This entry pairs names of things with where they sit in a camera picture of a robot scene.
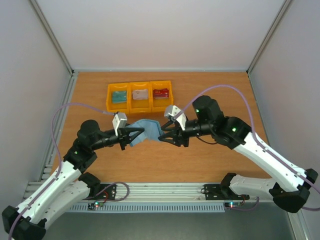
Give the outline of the teal card holder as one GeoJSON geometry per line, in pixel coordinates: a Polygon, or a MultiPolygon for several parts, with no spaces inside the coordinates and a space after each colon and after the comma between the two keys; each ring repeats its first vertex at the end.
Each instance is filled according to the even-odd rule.
{"type": "Polygon", "coordinates": [[[139,134],[129,145],[134,147],[135,145],[142,143],[144,140],[156,141],[164,132],[161,129],[160,123],[152,119],[140,119],[132,124],[129,124],[129,128],[144,128],[144,132],[139,134]]]}

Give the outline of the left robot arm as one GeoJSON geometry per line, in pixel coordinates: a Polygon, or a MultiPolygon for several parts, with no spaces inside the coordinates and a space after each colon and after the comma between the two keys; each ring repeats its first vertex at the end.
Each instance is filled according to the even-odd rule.
{"type": "Polygon", "coordinates": [[[50,177],[18,206],[2,212],[4,230],[10,240],[41,240],[49,227],[74,204],[101,193],[100,180],[87,172],[97,159],[96,150],[120,145],[125,149],[144,132],[142,127],[120,127],[101,131],[95,120],[86,120],[63,160],[50,177]]]}

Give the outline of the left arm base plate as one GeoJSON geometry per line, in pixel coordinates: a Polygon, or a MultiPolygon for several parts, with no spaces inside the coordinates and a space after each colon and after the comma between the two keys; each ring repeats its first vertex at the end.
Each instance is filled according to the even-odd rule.
{"type": "Polygon", "coordinates": [[[117,184],[109,186],[109,184],[101,184],[98,190],[98,195],[88,196],[84,200],[90,201],[104,201],[107,197],[107,200],[115,200],[117,193],[117,184]]]}

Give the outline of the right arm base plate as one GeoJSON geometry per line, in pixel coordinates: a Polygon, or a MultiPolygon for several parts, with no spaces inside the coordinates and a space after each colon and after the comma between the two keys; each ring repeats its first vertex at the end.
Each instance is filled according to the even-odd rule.
{"type": "Polygon", "coordinates": [[[200,192],[205,196],[207,201],[213,200],[224,200],[224,201],[231,201],[231,200],[249,200],[249,195],[238,195],[232,192],[231,190],[221,190],[219,184],[204,184],[200,192]]]}

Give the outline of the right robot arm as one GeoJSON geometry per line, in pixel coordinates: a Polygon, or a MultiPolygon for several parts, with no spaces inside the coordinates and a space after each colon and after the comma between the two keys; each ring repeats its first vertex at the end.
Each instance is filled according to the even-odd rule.
{"type": "Polygon", "coordinates": [[[189,120],[180,108],[169,105],[164,112],[168,119],[159,136],[162,142],[188,147],[190,138],[211,136],[215,143],[247,157],[263,169],[269,178],[244,177],[229,172],[219,186],[205,191],[206,198],[213,196],[230,200],[235,196],[255,196],[272,200],[289,213],[297,213],[310,196],[311,184],[318,173],[303,169],[288,161],[267,145],[252,128],[235,116],[224,116],[217,101],[207,95],[192,103],[196,119],[189,120]]]}

